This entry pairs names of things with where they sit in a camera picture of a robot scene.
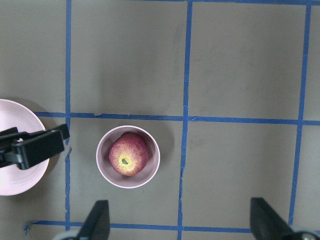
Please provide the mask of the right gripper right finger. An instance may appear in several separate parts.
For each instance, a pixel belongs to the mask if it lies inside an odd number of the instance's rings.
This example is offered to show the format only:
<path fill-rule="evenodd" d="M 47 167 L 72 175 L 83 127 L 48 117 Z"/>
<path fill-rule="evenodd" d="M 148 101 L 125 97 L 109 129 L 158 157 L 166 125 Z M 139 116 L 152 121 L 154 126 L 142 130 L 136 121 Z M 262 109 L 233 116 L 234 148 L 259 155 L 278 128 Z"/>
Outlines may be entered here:
<path fill-rule="evenodd" d="M 320 236 L 307 229 L 294 229 L 262 197 L 250 199 L 249 225 L 256 240 L 318 240 Z"/>

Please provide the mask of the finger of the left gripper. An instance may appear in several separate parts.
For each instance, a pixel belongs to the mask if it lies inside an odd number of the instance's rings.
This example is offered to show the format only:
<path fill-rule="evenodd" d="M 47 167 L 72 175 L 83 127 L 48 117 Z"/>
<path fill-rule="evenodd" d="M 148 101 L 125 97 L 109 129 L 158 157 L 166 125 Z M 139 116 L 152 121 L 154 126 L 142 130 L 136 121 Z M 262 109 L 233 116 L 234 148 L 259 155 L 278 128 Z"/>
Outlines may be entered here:
<path fill-rule="evenodd" d="M 27 170 L 65 150 L 70 137 L 67 124 L 35 132 L 18 131 L 11 127 L 0 132 L 0 167 L 16 165 Z"/>

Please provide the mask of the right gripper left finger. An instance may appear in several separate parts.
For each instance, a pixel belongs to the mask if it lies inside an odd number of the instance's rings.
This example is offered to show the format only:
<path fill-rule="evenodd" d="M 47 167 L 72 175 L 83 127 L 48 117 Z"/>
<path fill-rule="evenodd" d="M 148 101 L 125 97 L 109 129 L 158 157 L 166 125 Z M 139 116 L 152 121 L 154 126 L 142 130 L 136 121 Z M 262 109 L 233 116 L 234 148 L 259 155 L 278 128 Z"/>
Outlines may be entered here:
<path fill-rule="evenodd" d="M 97 200 L 79 231 L 68 230 L 57 234 L 55 240 L 107 240 L 110 235 L 108 200 Z"/>

